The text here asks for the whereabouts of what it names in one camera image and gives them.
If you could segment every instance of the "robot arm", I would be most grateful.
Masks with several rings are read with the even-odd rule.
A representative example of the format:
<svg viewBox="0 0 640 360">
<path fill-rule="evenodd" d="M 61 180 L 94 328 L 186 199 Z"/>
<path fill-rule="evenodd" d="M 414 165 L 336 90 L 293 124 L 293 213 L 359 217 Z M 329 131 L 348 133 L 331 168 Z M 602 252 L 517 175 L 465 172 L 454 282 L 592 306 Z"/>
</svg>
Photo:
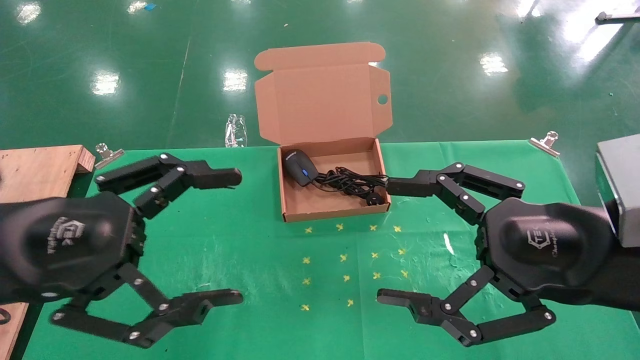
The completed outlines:
<svg viewBox="0 0 640 360">
<path fill-rule="evenodd" d="M 148 348 L 174 327 L 202 323 L 214 306 L 241 303 L 231 289 L 168 299 L 138 270 L 145 218 L 189 187 L 229 188 L 241 180 L 238 169 L 161 154 L 98 176 L 94 197 L 0 204 L 0 304 L 71 298 L 51 315 L 53 324 Z M 134 207 L 117 195 L 149 183 Z M 152 308 L 144 320 L 130 326 L 87 313 L 91 301 L 125 283 Z"/>
<path fill-rule="evenodd" d="M 484 206 L 463 188 L 502 200 Z M 596 304 L 640 310 L 640 249 L 625 248 L 604 208 L 521 201 L 522 182 L 455 163 L 440 171 L 421 170 L 411 179 L 390 178 L 391 195 L 436 195 L 470 225 L 480 269 L 447 298 L 380 289 L 378 302 L 407 307 L 417 323 L 445 329 L 463 346 L 542 330 L 556 321 L 540 302 Z M 475 325 L 460 309 L 491 284 L 525 313 Z"/>
</svg>

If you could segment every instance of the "metal binder clip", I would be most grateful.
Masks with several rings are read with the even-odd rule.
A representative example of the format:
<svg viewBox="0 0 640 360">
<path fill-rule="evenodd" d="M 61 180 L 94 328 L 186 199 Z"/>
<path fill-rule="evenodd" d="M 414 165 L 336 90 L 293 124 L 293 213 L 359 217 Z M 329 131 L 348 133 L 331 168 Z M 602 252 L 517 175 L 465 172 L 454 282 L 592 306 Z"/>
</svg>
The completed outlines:
<svg viewBox="0 0 640 360">
<path fill-rule="evenodd" d="M 117 158 L 124 155 L 124 150 L 120 149 L 118 151 L 111 151 L 107 147 L 105 143 L 99 143 L 95 146 L 95 150 L 102 156 L 102 160 L 100 160 L 97 164 L 95 164 L 95 168 L 103 168 L 109 165 L 111 162 L 115 161 Z"/>
<path fill-rule="evenodd" d="M 554 144 L 556 140 L 558 140 L 558 133 L 556 133 L 555 131 L 549 131 L 544 139 L 536 140 L 534 138 L 531 138 L 529 140 L 529 143 L 531 143 L 531 145 L 539 148 L 540 150 L 546 152 L 549 155 L 558 157 L 560 156 L 560 153 L 551 149 L 551 146 Z"/>
</svg>

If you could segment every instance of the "clear plastic bottle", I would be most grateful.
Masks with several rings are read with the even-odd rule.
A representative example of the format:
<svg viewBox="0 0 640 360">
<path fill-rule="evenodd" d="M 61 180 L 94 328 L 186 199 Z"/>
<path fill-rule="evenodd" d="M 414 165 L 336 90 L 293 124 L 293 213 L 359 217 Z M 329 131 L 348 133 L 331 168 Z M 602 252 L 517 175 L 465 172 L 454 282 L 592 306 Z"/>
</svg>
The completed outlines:
<svg viewBox="0 0 640 360">
<path fill-rule="evenodd" d="M 229 114 L 225 131 L 225 147 L 246 147 L 244 116 Z"/>
</svg>

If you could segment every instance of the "green tablecloth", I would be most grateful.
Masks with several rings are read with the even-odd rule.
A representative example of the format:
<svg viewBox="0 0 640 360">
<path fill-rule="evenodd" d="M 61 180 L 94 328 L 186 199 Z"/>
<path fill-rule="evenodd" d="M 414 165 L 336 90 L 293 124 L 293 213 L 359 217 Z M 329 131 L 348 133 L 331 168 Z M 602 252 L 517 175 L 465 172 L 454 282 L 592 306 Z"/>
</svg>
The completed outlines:
<svg viewBox="0 0 640 360">
<path fill-rule="evenodd" d="M 387 214 L 285 224 L 274 147 L 170 153 L 238 167 L 244 181 L 234 191 L 190 190 L 150 221 L 140 268 L 169 297 L 236 288 L 244 304 L 213 309 L 202 326 L 175 329 L 149 350 L 54 327 L 47 317 L 61 302 L 49 304 L 25 359 L 622 360 L 640 354 L 628 311 L 551 302 L 557 322 L 544 331 L 463 348 L 442 329 L 414 323 L 408 310 L 375 299 L 379 288 L 444 297 L 477 269 L 474 229 L 438 199 L 394 197 Z M 129 151 L 106 170 L 157 154 Z M 462 161 L 522 180 L 529 202 L 577 202 L 560 162 L 522 141 L 388 143 L 383 155 L 390 176 Z M 128 323 L 148 310 L 128 286 L 90 308 Z M 521 311 L 490 286 L 463 308 L 475 322 Z"/>
</svg>

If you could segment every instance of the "wooden platform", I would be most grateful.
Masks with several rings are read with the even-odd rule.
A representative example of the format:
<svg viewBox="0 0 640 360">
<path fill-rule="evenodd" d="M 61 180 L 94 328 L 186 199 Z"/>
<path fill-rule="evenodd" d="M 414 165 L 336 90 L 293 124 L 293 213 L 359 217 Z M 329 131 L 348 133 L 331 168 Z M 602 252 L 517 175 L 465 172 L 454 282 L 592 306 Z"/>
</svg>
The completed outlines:
<svg viewBox="0 0 640 360">
<path fill-rule="evenodd" d="M 74 174 L 93 171 L 94 163 L 82 145 L 0 150 L 0 203 L 66 197 Z M 27 306 L 2 306 L 11 321 L 0 325 L 0 359 L 11 356 Z"/>
</svg>

